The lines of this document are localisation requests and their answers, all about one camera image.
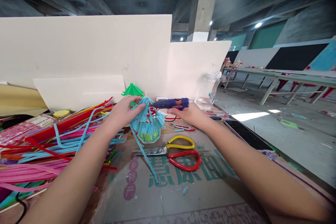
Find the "yellow-handled scissors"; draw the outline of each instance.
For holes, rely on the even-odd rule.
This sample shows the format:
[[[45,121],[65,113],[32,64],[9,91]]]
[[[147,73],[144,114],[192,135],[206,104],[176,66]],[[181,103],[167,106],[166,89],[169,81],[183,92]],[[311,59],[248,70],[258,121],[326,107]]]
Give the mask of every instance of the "yellow-handled scissors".
[[[173,142],[175,139],[177,138],[183,138],[185,140],[188,140],[189,143],[191,143],[191,145],[175,145],[175,144],[170,144],[171,142]],[[178,149],[193,149],[195,147],[194,142],[187,136],[174,136],[172,139],[170,139],[168,141],[168,144],[166,145],[167,149],[169,148],[178,148]]]
[[[174,144],[170,144],[171,142],[173,142],[175,139],[177,138],[183,138],[185,140],[188,140],[191,145],[174,145]],[[168,153],[168,149],[169,148],[179,148],[179,149],[193,149],[195,147],[195,144],[194,142],[189,138],[189,137],[186,137],[186,136],[182,136],[182,135],[178,135],[178,136],[175,136],[173,137],[172,139],[170,139],[168,141],[168,144],[165,146],[165,147],[160,147],[160,148],[151,148],[151,149],[144,149],[144,152],[147,156],[159,156],[159,155],[166,155],[168,156],[169,158],[169,162],[173,165],[175,165],[176,167],[178,167],[179,169],[183,170],[183,171],[186,171],[186,172],[193,172],[195,170],[197,170],[199,168],[199,166],[201,165],[201,156],[200,154],[195,151],[195,150],[187,150],[187,151],[184,151],[184,152],[179,152],[179,153],[176,153],[176,154],[169,154]],[[136,155],[142,155],[142,152],[141,150],[134,150],[133,151]],[[194,166],[184,166],[178,162],[176,162],[174,160],[174,158],[177,158],[177,157],[181,157],[181,156],[185,156],[185,155],[189,155],[189,154],[194,154],[197,156],[197,163],[194,165]]]

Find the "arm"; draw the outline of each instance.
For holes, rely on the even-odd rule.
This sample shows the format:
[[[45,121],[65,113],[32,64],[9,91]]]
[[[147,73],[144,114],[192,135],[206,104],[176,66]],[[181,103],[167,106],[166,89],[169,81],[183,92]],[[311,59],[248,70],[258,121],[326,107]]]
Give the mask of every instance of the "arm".
[[[330,213],[287,171],[207,117],[195,103],[177,115],[208,135],[218,151],[266,211],[287,217],[326,221]]]
[[[111,139],[144,109],[134,110],[131,102],[139,96],[126,96],[114,106],[105,122],[85,142],[78,154],[54,180],[21,223],[78,223],[93,192]]]

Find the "concrete pillar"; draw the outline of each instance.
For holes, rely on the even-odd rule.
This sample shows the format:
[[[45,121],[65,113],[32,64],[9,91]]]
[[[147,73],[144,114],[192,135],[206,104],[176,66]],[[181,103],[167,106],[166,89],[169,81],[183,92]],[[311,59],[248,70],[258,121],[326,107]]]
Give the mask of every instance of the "concrete pillar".
[[[192,0],[187,41],[207,41],[215,0]]]
[[[255,30],[253,31],[250,31],[249,33],[246,34],[246,37],[245,37],[245,40],[244,40],[244,43],[243,43],[243,46],[241,47],[241,51],[245,51],[245,50],[248,50],[249,47],[250,47],[250,44],[252,42],[252,39],[253,39],[253,36],[255,34]]]
[[[208,41],[214,41],[217,36],[217,30],[211,30],[209,33]]]

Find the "blue hot glue gun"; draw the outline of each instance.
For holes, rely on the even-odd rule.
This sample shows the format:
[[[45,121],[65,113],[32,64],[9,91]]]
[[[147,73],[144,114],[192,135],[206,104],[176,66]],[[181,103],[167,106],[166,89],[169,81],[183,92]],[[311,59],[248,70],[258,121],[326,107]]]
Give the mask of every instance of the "blue hot glue gun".
[[[160,101],[154,102],[151,106],[157,109],[163,109],[163,108],[170,109],[174,107],[179,110],[183,110],[185,107],[189,107],[189,99],[180,98],[180,99],[160,100]]]

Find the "concrete floor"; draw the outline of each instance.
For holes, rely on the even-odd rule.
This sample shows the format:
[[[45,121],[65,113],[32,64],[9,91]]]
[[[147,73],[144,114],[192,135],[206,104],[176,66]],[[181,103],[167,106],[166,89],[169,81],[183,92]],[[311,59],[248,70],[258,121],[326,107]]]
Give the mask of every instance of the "concrete floor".
[[[239,74],[236,80],[244,80],[245,77],[246,75]],[[259,78],[258,76],[250,76],[250,79]],[[215,104],[231,115],[256,112],[269,113],[242,121],[242,123],[251,130],[255,127],[257,134],[336,188],[336,118],[319,112],[336,112],[336,92],[332,93],[327,99],[319,99],[314,104],[308,103],[309,98],[302,97],[308,102],[294,99],[290,105],[284,105],[283,103],[287,101],[282,97],[284,94],[269,97],[263,106],[253,102],[260,102],[271,82],[270,78],[266,79],[261,89],[258,89],[260,82],[247,82],[245,88],[248,90],[245,92],[235,92],[228,89],[241,88],[243,82],[229,82],[225,92],[224,88],[218,88]],[[291,85],[292,82],[288,82],[281,91],[289,91]],[[316,90],[317,88],[308,87],[305,91]],[[281,112],[272,113],[269,110],[280,110]],[[293,117],[291,113],[304,115],[308,120]],[[296,123],[300,129],[280,124],[279,120],[281,119]]]

